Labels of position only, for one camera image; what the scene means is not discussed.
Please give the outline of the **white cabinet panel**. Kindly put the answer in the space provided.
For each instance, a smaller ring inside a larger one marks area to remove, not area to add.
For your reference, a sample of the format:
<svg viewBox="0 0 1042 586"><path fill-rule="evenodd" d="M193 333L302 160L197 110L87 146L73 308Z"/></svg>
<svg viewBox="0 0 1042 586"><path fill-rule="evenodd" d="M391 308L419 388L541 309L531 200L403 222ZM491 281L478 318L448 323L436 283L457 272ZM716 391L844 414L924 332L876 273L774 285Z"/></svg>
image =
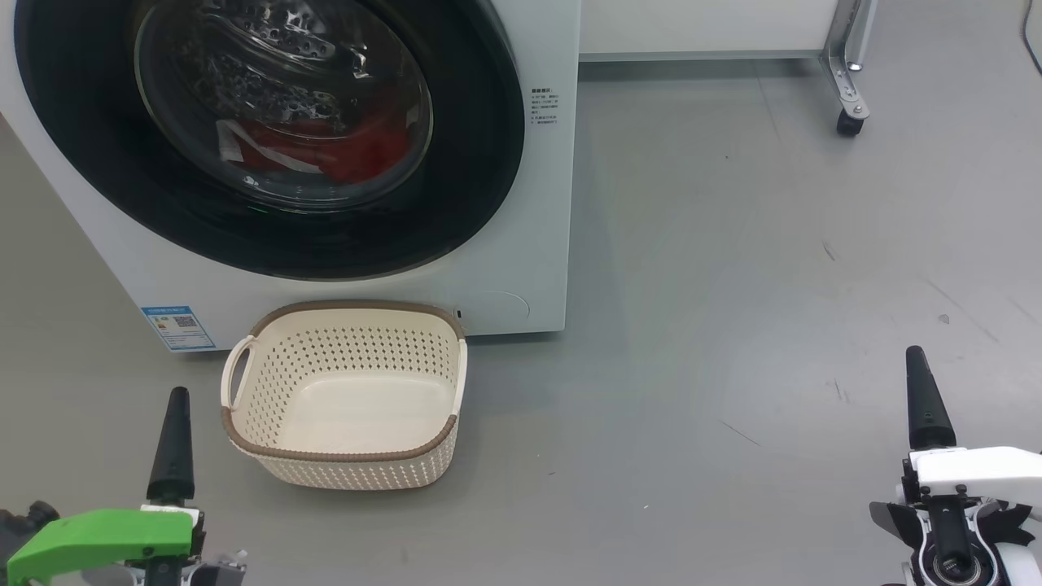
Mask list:
<svg viewBox="0 0 1042 586"><path fill-rule="evenodd" d="M838 0L584 0L585 63L814 57Z"/></svg>

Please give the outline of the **black round glass washer door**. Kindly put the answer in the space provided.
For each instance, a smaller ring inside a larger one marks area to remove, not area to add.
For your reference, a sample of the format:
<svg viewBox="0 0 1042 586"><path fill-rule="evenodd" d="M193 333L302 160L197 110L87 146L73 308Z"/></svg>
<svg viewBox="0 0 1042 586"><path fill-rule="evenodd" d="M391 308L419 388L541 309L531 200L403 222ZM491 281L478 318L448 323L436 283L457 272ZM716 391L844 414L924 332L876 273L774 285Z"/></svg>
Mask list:
<svg viewBox="0 0 1042 586"><path fill-rule="evenodd" d="M519 74L483 0L13 0L19 88L63 157L146 230L268 277L357 280L432 262L502 205ZM420 103L372 181L222 162L216 122L357 121Z"/></svg>

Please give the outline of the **blue energy label sticker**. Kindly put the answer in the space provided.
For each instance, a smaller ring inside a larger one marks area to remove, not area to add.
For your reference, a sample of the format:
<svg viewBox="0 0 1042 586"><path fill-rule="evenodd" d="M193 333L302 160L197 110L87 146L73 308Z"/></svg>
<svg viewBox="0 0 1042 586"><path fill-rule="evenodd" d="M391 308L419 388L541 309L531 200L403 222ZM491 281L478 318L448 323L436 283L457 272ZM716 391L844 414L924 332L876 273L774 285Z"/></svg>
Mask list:
<svg viewBox="0 0 1042 586"><path fill-rule="evenodd" d="M217 350L209 334L187 306L142 307L142 315L160 337L170 352L209 352Z"/></svg>

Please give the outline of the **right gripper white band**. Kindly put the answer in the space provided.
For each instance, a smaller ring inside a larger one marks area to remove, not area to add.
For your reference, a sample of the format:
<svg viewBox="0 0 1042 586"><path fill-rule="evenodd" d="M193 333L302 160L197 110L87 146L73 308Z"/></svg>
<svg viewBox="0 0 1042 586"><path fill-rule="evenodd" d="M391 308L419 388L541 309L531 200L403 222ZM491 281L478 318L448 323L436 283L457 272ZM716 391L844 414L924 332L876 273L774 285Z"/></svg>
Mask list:
<svg viewBox="0 0 1042 586"><path fill-rule="evenodd" d="M897 500L869 512L912 553L902 581L883 586L1042 586L1026 529L1042 524L1042 453L956 448L920 346L907 348L907 402L909 449L920 451L904 460Z"/></svg>

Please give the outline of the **white front-load washing machine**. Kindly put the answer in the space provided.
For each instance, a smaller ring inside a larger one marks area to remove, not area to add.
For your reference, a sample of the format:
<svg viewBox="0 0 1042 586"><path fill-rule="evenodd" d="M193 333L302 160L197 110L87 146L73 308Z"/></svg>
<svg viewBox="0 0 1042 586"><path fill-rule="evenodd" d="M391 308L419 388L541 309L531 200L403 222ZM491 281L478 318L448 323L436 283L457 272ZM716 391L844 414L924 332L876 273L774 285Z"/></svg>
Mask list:
<svg viewBox="0 0 1042 586"><path fill-rule="evenodd" d="M18 86L14 0L0 0L0 116L138 311L190 307L217 350L232 348L275 310L332 300L432 306L457 317L468 336L559 331L566 321L584 0L483 2L519 74L524 140L518 172L483 229L445 257L383 277L268 277L198 257L114 207L63 157Z"/></svg>

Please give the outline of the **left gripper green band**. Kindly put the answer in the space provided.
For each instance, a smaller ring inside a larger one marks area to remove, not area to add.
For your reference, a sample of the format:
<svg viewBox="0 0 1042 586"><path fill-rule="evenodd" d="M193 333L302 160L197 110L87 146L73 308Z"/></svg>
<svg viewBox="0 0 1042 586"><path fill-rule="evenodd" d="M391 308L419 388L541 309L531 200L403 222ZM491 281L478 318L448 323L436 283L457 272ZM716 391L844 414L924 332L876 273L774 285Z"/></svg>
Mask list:
<svg viewBox="0 0 1042 586"><path fill-rule="evenodd" d="M187 388L170 392L147 500L184 505L196 479ZM204 561L204 515L183 507L93 509L42 527L7 558L7 586L50 586L56 576L114 567L133 586L243 586L245 562L231 555Z"/></svg>

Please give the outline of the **silver metal cabinet leg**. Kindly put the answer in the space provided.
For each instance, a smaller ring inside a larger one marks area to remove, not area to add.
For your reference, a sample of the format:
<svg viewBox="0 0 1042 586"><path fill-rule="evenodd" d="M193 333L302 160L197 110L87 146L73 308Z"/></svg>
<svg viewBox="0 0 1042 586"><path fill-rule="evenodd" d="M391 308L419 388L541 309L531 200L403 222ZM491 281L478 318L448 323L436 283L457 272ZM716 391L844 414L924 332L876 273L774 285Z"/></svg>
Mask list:
<svg viewBox="0 0 1042 586"><path fill-rule="evenodd" d="M878 1L837 0L829 32L819 54L841 111L865 121L869 108L855 88L855 72L864 67Z"/></svg>

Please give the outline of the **cream perforated laundry basket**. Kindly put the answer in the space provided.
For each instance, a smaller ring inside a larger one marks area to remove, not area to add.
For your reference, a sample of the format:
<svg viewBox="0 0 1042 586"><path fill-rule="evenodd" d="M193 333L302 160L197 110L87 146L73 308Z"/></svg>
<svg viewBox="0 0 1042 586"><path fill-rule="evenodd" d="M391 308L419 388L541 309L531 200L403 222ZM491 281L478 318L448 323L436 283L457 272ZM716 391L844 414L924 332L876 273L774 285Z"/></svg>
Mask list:
<svg viewBox="0 0 1042 586"><path fill-rule="evenodd" d="M453 463L468 345L457 317L391 301L280 308L230 350L230 442L293 485L422 488Z"/></svg>

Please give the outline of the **red garment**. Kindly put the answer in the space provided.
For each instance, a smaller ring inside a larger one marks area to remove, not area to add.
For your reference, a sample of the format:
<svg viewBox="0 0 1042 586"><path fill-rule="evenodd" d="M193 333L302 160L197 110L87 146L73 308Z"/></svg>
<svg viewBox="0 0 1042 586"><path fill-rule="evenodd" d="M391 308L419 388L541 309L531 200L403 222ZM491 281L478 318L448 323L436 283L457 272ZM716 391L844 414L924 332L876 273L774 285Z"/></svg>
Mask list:
<svg viewBox="0 0 1042 586"><path fill-rule="evenodd" d="M301 172L336 185L372 181L405 160L414 148L420 103L403 103L381 92L361 109L357 121L301 119L260 123L216 122L222 162L253 172Z"/></svg>

